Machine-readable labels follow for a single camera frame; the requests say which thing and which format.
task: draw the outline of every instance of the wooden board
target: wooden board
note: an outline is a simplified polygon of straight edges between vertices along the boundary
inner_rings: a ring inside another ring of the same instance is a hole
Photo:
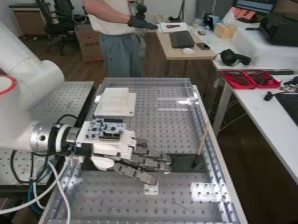
[[[201,39],[192,33],[196,44],[202,43]],[[216,54],[212,50],[201,50],[194,46],[194,54],[188,55],[182,53],[182,49],[172,48],[170,36],[165,33],[157,33],[161,47],[165,53],[166,60],[212,60]]]

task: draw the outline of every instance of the red box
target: red box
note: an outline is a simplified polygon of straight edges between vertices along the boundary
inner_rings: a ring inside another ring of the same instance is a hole
[[[257,88],[259,89],[279,88],[281,82],[278,82],[267,72],[262,70],[246,70],[243,72],[255,83]]]
[[[255,83],[249,76],[238,70],[222,71],[222,77],[234,89],[254,89]]]

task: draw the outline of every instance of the robotic hand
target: robotic hand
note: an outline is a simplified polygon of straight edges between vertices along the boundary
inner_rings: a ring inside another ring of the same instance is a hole
[[[170,173],[170,156],[150,150],[122,120],[94,118],[85,137],[93,142],[90,160],[100,170],[113,170],[148,185],[157,185],[157,178],[146,171]]]

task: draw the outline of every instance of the white box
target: white box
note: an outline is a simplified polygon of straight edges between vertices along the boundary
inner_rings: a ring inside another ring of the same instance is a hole
[[[238,29],[231,42],[239,54],[253,59],[255,66],[298,68],[298,47],[270,44],[259,31]]]

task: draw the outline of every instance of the black object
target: black object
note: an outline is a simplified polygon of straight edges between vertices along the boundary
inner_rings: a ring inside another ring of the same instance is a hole
[[[202,26],[208,27],[210,30],[214,30],[212,13],[206,13],[202,18]]]
[[[275,97],[293,121],[298,125],[298,94],[278,93],[275,94]]]
[[[205,31],[198,30],[198,35],[205,36],[205,35],[206,35],[206,32],[205,32]]]
[[[169,17],[169,21],[172,23],[180,23],[184,21],[184,11],[185,11],[185,0],[182,0],[178,17],[177,18],[174,18],[172,16]]]
[[[140,20],[136,16],[130,16],[130,20],[128,21],[128,26],[134,28],[145,28],[149,30],[157,30],[158,26],[148,23],[145,20]]]
[[[44,0],[36,0],[36,3],[39,5],[40,11],[45,18],[45,33],[52,37],[52,39],[55,39],[56,37],[60,38],[60,40],[55,44],[48,46],[47,51],[49,51],[53,46],[57,46],[60,48],[60,55],[63,56],[64,46],[68,43],[77,43],[76,33],[75,33],[76,23],[72,20],[72,16],[69,16],[68,14],[64,14],[67,10],[64,12],[56,12],[57,17],[52,18],[52,13],[48,8],[48,3],[45,3]]]
[[[233,2],[234,7],[255,11],[261,15],[273,12],[275,5],[277,0],[234,0]]]
[[[205,43],[197,43],[197,46],[202,50],[210,50],[210,47]]]
[[[241,21],[242,23],[257,23],[257,22],[259,22],[255,14],[254,14],[251,19],[246,19],[246,18],[241,17],[241,18],[237,18],[237,20]]]
[[[282,71],[267,71],[270,75],[294,75],[295,72],[293,70],[282,70]]]
[[[251,28],[251,27],[249,27],[249,28],[246,28],[245,30],[259,30],[258,28]]]
[[[298,47],[298,14],[267,14],[259,30],[271,44]]]
[[[271,92],[267,92],[266,96],[263,97],[263,100],[265,101],[270,101],[273,99],[273,93]]]
[[[145,6],[142,3],[140,3],[140,4],[137,5],[137,14],[136,14],[136,17],[137,17],[140,20],[145,20],[145,18],[146,18],[145,13],[146,13],[146,6]]]
[[[243,65],[249,65],[251,62],[250,57],[235,54],[230,49],[221,52],[221,60],[227,66],[234,66],[237,62],[242,63]]]
[[[286,86],[298,85],[298,77],[294,77],[293,80],[290,80],[289,82],[285,82],[283,85],[286,85]]]
[[[173,48],[193,48],[194,40],[189,31],[170,33],[170,42]]]

